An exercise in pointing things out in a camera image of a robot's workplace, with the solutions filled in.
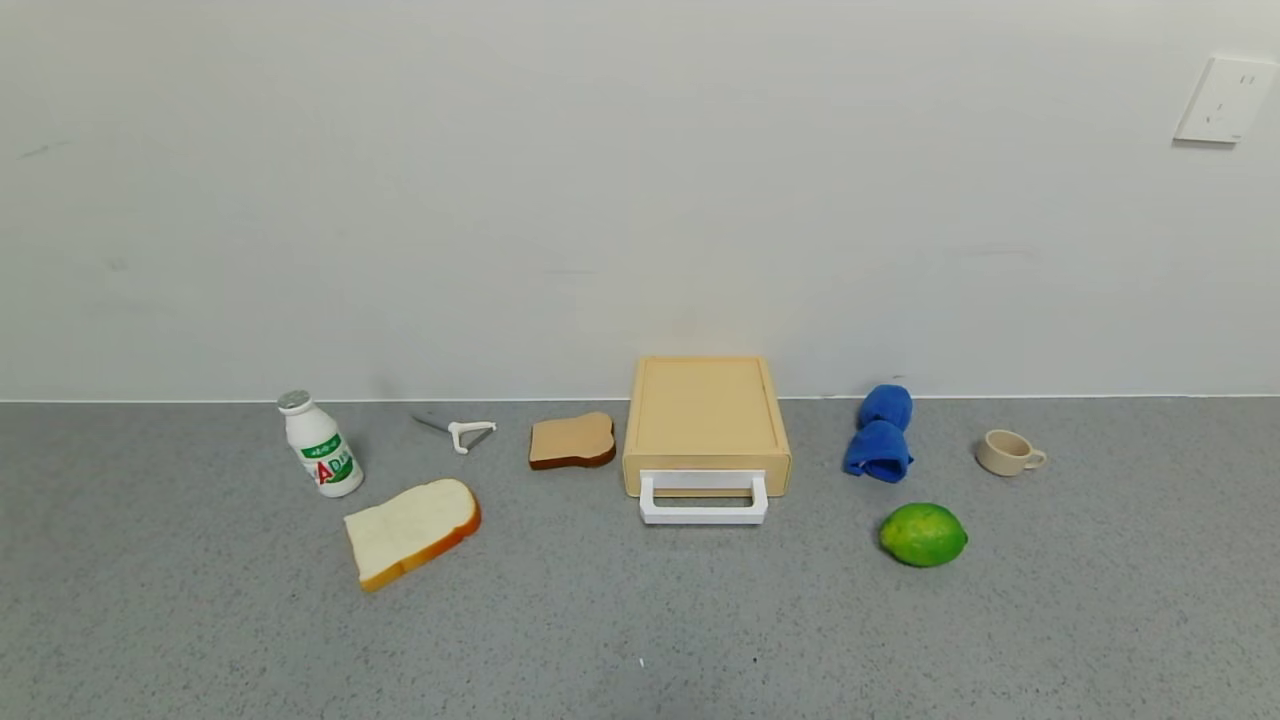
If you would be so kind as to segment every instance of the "beige cup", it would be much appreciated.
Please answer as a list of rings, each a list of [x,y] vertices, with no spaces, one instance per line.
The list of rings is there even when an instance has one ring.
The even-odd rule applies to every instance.
[[[1023,470],[1034,470],[1048,462],[1048,455],[1032,447],[1032,443],[1018,433],[991,430],[978,443],[978,462],[987,470],[1012,478]]]

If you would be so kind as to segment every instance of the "white handle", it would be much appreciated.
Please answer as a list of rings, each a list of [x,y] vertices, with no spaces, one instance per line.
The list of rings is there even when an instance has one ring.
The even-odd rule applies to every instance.
[[[471,430],[497,430],[494,423],[449,423],[449,434],[453,436],[453,452],[466,455],[467,448],[462,447],[462,434]]]
[[[748,507],[659,507],[655,489],[748,489]],[[764,470],[641,470],[640,516],[648,525],[759,525],[769,509]]]

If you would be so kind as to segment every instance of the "cup handle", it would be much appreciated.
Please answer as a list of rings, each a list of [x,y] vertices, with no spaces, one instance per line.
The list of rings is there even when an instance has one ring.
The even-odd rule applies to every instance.
[[[1048,455],[1044,455],[1043,450],[1032,450],[1032,456],[1027,461],[1027,465],[1023,465],[1023,470],[1034,470],[1036,468],[1043,466],[1046,462],[1048,462]]]

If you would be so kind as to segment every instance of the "bottle cap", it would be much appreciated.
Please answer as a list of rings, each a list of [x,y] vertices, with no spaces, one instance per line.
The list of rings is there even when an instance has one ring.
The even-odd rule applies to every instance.
[[[297,415],[312,405],[315,404],[311,402],[311,393],[305,389],[291,389],[275,401],[275,406],[285,415]]]

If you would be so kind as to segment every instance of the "toast slice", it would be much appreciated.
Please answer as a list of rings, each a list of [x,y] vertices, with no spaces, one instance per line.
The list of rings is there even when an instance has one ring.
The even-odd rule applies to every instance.
[[[444,478],[408,488],[344,521],[360,587],[374,592],[476,532],[480,503],[467,486]]]
[[[529,466],[549,470],[581,465],[608,465],[618,451],[613,439],[613,418],[604,413],[588,413],[577,418],[534,423],[529,442]]]

